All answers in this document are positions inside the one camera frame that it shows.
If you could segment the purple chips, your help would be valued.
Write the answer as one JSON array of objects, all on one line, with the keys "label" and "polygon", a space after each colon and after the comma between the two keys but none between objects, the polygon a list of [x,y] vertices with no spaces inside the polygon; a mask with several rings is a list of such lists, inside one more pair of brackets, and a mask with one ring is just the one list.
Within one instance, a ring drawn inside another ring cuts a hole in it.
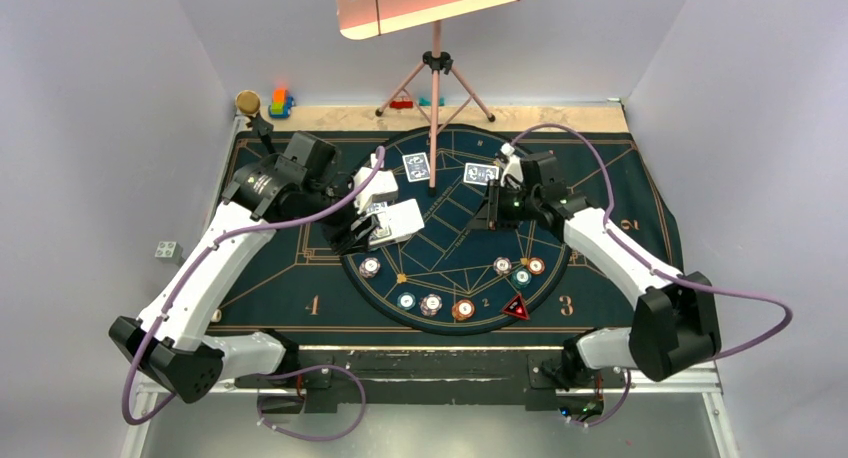
[{"label": "purple chips", "polygon": [[380,260],[376,257],[367,257],[359,265],[358,271],[362,278],[374,278],[381,269]]},{"label": "purple chips", "polygon": [[512,262],[506,257],[498,257],[493,262],[493,270],[498,276],[508,276],[512,269]]}]

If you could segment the purple white poker chip stack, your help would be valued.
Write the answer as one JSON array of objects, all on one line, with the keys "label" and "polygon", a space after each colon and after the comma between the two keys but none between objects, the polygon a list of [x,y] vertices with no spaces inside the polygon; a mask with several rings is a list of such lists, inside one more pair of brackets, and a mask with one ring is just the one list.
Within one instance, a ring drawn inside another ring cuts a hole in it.
[{"label": "purple white poker chip stack", "polygon": [[442,309],[442,298],[437,294],[428,294],[421,299],[419,308],[425,317],[436,316]]}]

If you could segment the blue playing card deck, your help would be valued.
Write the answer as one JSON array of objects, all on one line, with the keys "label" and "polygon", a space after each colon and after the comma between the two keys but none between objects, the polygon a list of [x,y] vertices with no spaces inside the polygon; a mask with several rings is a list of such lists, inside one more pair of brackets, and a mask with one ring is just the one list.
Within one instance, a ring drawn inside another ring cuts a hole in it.
[{"label": "blue playing card deck", "polygon": [[378,222],[369,236],[371,249],[407,241],[425,227],[416,199],[391,205],[375,203],[367,208],[366,215],[375,216]]}]

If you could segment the red chip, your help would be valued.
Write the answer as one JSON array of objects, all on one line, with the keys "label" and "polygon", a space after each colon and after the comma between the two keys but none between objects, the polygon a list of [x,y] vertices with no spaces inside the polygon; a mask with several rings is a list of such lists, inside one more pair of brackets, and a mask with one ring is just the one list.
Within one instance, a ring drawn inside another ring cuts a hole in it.
[{"label": "red chip", "polygon": [[529,258],[526,264],[528,272],[534,276],[541,275],[546,270],[545,262],[538,257]]}]

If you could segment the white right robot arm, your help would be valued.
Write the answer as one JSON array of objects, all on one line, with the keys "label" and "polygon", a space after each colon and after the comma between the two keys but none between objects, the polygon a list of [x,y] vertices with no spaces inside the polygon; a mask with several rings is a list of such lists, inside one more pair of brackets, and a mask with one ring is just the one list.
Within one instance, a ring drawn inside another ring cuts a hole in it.
[{"label": "white right robot arm", "polygon": [[681,275],[620,230],[608,211],[570,191],[553,154],[519,157],[505,145],[494,164],[467,165],[464,179],[486,187],[469,228],[495,231],[533,222],[595,265],[632,305],[630,326],[564,342],[553,372],[564,386],[584,385],[613,367],[660,382],[721,351],[710,281],[699,272]]}]

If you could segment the orange poker chip stack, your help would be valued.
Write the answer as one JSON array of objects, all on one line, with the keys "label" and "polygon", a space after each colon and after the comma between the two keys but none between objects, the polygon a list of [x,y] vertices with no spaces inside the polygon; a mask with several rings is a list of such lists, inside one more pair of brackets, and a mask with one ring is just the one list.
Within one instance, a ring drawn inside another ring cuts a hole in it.
[{"label": "orange poker chip stack", "polygon": [[469,299],[456,301],[451,308],[451,315],[457,322],[464,322],[474,316],[476,307]]}]

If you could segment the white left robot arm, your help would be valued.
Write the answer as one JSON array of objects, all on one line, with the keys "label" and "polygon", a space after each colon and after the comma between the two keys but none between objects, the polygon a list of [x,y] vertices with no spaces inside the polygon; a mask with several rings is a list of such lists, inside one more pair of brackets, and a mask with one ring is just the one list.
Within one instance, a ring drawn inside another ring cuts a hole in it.
[{"label": "white left robot arm", "polygon": [[338,148],[313,134],[295,133],[286,149],[237,169],[208,228],[174,278],[137,317],[119,316],[109,337],[130,367],[122,412],[130,424],[135,378],[144,374],[172,398],[193,403],[221,380],[261,375],[272,386],[292,383],[298,346],[277,332],[216,338],[206,330],[235,281],[279,230],[313,222],[340,238],[340,252],[369,245],[378,222],[365,212],[385,177],[386,150],[345,182],[337,179]]}]

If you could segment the dealt card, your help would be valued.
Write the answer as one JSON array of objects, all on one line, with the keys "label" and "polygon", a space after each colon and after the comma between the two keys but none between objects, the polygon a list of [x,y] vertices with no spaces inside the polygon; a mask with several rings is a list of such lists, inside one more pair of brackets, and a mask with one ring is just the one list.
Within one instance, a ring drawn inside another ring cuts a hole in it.
[{"label": "dealt card", "polygon": [[431,178],[431,167],[427,153],[405,154],[402,156],[402,162],[408,182],[428,181]]},{"label": "dealt card", "polygon": [[463,171],[463,183],[474,186],[487,186],[491,181],[497,181],[500,168],[497,165],[482,163],[466,163]]}]

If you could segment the green poker chip stack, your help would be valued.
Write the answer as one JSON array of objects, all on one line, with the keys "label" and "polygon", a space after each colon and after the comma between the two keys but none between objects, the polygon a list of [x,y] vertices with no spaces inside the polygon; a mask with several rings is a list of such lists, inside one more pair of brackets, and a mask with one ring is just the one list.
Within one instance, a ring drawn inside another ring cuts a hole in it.
[{"label": "green poker chip stack", "polygon": [[413,293],[403,292],[397,296],[396,305],[398,308],[409,311],[416,306],[418,300]]}]

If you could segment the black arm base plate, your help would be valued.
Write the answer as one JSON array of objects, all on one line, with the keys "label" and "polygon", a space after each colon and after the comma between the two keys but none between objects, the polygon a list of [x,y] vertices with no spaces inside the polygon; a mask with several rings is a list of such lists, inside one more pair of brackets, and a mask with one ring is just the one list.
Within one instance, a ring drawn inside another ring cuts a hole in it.
[{"label": "black arm base plate", "polygon": [[238,378],[241,389],[290,392],[308,413],[330,413],[341,404],[517,405],[527,411],[577,414],[609,408],[606,391],[619,392],[621,374],[586,372],[565,378],[558,347],[480,349],[304,349],[295,366],[301,377]]}]

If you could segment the red triangle dealer marker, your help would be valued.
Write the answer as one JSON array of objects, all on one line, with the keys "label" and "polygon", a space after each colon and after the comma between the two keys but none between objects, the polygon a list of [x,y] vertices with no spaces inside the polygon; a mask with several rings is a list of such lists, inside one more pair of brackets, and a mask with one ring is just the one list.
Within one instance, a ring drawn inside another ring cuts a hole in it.
[{"label": "red triangle dealer marker", "polygon": [[529,311],[526,302],[521,293],[513,296],[502,308],[501,312],[504,315],[516,318],[518,320],[527,321],[530,319]]}]

